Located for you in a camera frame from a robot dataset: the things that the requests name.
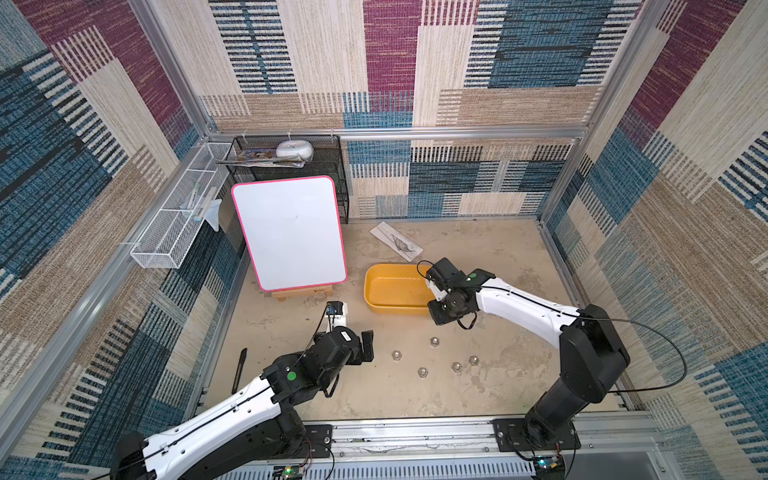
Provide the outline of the magazine on shelf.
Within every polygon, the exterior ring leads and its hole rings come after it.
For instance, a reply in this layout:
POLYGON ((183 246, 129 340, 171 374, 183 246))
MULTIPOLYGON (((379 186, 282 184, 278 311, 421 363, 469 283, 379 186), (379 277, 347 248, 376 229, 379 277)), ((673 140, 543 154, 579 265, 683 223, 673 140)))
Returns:
POLYGON ((276 150, 246 149, 239 153, 230 152, 226 158, 217 160, 216 163, 248 168, 303 168, 306 161, 300 156, 279 157, 276 150))

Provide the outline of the pink framed whiteboard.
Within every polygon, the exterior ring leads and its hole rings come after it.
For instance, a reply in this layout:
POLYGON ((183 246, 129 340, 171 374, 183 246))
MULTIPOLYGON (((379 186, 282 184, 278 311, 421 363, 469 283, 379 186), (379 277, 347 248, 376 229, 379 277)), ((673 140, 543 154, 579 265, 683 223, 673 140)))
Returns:
POLYGON ((336 185, 330 177, 238 183, 231 195, 263 291, 347 280, 336 185))

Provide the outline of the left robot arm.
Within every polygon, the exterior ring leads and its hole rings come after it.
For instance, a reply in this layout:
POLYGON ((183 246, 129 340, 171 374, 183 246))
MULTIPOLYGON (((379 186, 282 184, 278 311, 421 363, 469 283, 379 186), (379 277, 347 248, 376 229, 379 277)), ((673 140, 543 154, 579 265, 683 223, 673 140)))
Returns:
POLYGON ((250 461, 297 457, 306 428, 298 405, 331 397, 341 370, 374 358, 374 333, 337 326, 303 352, 282 355, 242 390, 164 432, 125 435, 109 479, 214 479, 250 461))

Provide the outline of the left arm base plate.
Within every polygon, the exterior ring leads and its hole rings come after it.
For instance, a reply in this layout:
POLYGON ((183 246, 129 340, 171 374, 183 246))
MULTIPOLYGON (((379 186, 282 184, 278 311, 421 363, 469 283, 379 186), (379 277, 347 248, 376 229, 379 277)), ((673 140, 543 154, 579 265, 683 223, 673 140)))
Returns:
POLYGON ((330 460, 334 427, 330 423, 308 424, 304 432, 291 440, 285 458, 297 463, 330 460))

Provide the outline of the yellow plastic storage box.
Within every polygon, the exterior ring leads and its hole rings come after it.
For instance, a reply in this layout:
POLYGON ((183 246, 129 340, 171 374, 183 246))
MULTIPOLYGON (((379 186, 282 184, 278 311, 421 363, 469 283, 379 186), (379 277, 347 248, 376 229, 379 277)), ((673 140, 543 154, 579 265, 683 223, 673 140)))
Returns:
POLYGON ((413 264, 376 264, 366 272, 364 300, 374 313, 428 316, 428 303, 434 299, 413 264))

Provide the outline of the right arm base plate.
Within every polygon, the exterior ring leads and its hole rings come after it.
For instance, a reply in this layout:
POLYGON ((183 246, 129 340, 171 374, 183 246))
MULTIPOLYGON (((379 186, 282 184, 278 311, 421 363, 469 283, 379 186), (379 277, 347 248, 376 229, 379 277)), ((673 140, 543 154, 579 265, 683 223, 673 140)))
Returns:
POLYGON ((491 426, 500 452, 578 450, 582 446, 572 422, 552 430, 523 417, 510 417, 493 419, 491 426))

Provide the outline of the clear packet with card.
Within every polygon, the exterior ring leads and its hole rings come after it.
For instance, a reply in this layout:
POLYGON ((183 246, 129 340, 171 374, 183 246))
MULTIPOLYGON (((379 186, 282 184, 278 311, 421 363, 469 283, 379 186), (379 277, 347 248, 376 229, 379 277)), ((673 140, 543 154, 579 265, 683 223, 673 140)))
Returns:
POLYGON ((370 233, 391 248, 406 262, 413 262, 423 253, 423 248, 401 234, 386 222, 381 222, 370 230, 370 233))

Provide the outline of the black marker pen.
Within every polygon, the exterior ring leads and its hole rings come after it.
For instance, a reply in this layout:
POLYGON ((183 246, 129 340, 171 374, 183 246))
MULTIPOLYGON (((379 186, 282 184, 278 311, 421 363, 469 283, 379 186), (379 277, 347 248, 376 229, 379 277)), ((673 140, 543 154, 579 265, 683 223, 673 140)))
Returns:
POLYGON ((247 360, 247 355, 248 355, 248 349, 247 348, 243 348, 240 351, 240 353, 239 353, 239 357, 238 357, 237 364, 236 364, 236 369, 235 369, 235 374, 234 374, 234 378, 233 378, 232 389, 231 389, 231 393, 232 394, 235 394, 239 390, 241 379, 242 379, 242 374, 243 374, 243 370, 244 370, 244 366, 245 366, 245 363, 246 363, 246 360, 247 360))

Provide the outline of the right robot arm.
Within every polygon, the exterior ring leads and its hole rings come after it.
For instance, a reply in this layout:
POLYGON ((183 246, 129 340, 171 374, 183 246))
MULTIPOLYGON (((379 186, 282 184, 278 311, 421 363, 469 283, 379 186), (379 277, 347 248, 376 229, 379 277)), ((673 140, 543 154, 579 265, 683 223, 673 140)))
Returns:
POLYGON ((479 316, 506 320, 526 331, 557 357, 559 373, 507 438, 514 447, 554 449, 565 440, 572 448, 572 420, 601 403, 630 365, 630 355, 613 321, 600 307, 575 307, 546 300, 516 288, 494 274, 468 274, 446 259, 422 274, 433 299, 427 304, 437 325, 455 323, 470 330, 479 316))

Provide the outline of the wooden whiteboard easel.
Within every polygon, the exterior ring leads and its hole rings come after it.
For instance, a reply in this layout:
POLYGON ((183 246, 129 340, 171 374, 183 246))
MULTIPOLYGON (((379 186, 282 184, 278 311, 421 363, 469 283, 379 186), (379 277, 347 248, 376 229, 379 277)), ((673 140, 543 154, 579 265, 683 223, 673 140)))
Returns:
POLYGON ((330 296, 332 294, 333 294, 332 285, 318 285, 318 286, 312 286, 312 287, 293 288, 293 289, 274 291, 271 293, 271 297, 274 299, 277 299, 279 302, 283 302, 290 298, 295 298, 295 297, 311 297, 314 295, 330 296))

